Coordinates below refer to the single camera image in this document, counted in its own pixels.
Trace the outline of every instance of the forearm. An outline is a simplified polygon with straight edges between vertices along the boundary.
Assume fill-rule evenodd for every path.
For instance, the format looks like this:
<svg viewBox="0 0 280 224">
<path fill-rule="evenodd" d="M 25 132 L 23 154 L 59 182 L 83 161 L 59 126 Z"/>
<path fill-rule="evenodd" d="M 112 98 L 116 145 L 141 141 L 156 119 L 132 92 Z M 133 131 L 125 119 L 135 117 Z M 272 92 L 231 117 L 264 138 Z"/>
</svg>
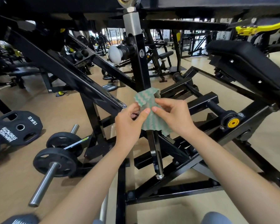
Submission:
<svg viewBox="0 0 280 224">
<path fill-rule="evenodd" d="M 129 150 L 111 149 L 41 224 L 92 223 Z"/>
<path fill-rule="evenodd" d="M 249 223 L 280 223 L 280 190 L 202 131 L 193 130 L 185 139 L 196 148 Z"/>
</svg>

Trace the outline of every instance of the person's left hand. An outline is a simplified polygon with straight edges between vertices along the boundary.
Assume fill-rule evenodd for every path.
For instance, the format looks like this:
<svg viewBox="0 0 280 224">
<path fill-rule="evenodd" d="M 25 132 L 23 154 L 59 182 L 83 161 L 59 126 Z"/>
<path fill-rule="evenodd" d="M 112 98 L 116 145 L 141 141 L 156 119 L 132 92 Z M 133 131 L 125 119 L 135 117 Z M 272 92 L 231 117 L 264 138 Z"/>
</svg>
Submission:
<svg viewBox="0 0 280 224">
<path fill-rule="evenodd" d="M 134 113 L 139 113 L 140 106 L 138 103 L 133 103 L 125 109 L 122 109 L 115 118 L 116 124 L 116 146 L 126 148 L 129 151 L 138 141 L 141 127 L 150 113 L 150 109 L 144 109 L 134 121 L 136 117 Z"/>
</svg>

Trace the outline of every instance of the green and white striped cloth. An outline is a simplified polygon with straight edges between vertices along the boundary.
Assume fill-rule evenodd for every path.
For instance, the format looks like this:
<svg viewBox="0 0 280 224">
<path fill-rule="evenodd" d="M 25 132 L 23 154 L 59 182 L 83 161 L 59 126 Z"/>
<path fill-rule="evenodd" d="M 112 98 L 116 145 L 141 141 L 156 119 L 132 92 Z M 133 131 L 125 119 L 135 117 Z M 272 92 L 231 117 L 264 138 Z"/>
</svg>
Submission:
<svg viewBox="0 0 280 224">
<path fill-rule="evenodd" d="M 140 106 L 140 111 L 143 111 L 145 108 L 152 108 L 153 106 L 162 108 L 155 102 L 155 98 L 160 98 L 159 89 L 151 87 L 147 90 L 137 93 L 134 98 Z M 166 122 L 153 111 L 149 113 L 147 119 L 142 125 L 142 129 L 145 131 L 162 131 L 164 136 L 167 136 L 170 134 L 170 132 L 172 132 L 168 124 L 166 124 Z"/>
</svg>

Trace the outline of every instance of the round label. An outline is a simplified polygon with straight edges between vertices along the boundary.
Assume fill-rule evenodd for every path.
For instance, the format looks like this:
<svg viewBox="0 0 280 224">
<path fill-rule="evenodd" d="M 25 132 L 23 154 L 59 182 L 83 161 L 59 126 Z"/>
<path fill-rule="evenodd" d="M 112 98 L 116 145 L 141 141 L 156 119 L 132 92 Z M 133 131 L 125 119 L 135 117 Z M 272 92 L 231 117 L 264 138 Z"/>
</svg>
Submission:
<svg viewBox="0 0 280 224">
<path fill-rule="evenodd" d="M 140 56 L 141 58 L 143 58 L 145 55 L 146 55 L 146 53 L 144 52 L 143 49 L 141 49 L 141 50 L 139 51 L 139 56 Z"/>
</svg>

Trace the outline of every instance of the floor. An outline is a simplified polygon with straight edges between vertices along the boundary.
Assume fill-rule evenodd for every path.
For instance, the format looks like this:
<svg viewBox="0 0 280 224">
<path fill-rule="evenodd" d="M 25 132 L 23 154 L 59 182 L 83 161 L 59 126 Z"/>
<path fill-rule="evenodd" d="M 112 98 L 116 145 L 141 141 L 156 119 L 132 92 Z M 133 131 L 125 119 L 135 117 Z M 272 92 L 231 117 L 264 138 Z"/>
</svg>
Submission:
<svg viewBox="0 0 280 224">
<path fill-rule="evenodd" d="M 280 66 L 280 52 L 271 54 L 271 60 Z M 172 65 L 176 65 L 176 57 L 171 56 Z M 190 66 L 198 67 L 209 73 L 213 73 L 213 66 L 209 65 L 206 57 L 187 58 L 181 61 L 185 68 Z M 90 69 L 93 75 L 90 76 L 100 85 L 106 84 L 102 80 L 101 69 L 94 67 Z M 163 89 L 173 83 L 168 77 L 168 82 L 159 83 L 159 79 L 151 80 L 153 87 Z M 199 87 L 202 94 L 210 91 L 218 94 L 220 105 L 227 110 L 239 112 L 251 100 L 236 94 L 235 92 L 203 77 L 195 75 L 194 83 Z M 77 135 L 84 137 L 92 132 L 86 111 L 83 107 L 80 95 L 77 92 L 69 92 L 63 97 L 55 97 L 55 94 L 48 93 L 39 75 L 25 77 L 26 90 L 17 87 L 0 91 L 0 98 L 12 110 L 28 110 L 41 118 L 44 125 L 43 135 L 31 144 L 19 148 L 9 149 L 0 156 L 0 223 L 12 215 L 23 213 L 36 213 L 40 218 L 52 210 L 79 182 L 80 178 L 55 178 L 53 179 L 41 205 L 38 208 L 27 206 L 31 196 L 40 183 L 43 175 L 38 173 L 32 161 L 34 156 L 45 148 L 47 139 L 56 132 L 70 131 L 74 124 L 79 124 Z M 131 104 L 135 92 L 129 87 L 119 88 L 113 94 L 124 103 Z M 195 121 L 205 120 L 209 110 L 197 113 L 193 116 Z M 108 113 L 99 109 L 101 118 L 107 117 Z M 105 129 L 106 135 L 114 135 L 114 127 Z M 280 171 L 280 112 L 268 116 L 261 126 L 249 140 L 255 150 Z M 243 154 L 232 142 L 224 146 L 237 158 L 245 162 L 255 171 L 257 166 Z M 140 139 L 135 145 L 129 158 L 137 157 L 148 151 L 146 139 Z M 163 159 L 164 166 L 172 161 L 171 157 Z M 141 170 L 133 167 L 127 168 L 127 189 L 135 189 L 151 176 L 154 175 L 152 165 Z M 202 174 L 189 170 L 176 178 L 170 184 L 203 180 L 206 177 Z M 116 184 L 115 177 L 109 191 L 107 223 L 115 223 L 116 211 Z M 234 224 L 247 223 L 224 191 L 186 196 L 175 199 L 131 205 L 127 207 L 127 224 L 150 224 L 150 223 L 187 223 L 198 224 L 205 213 L 217 211 L 228 218 Z"/>
</svg>

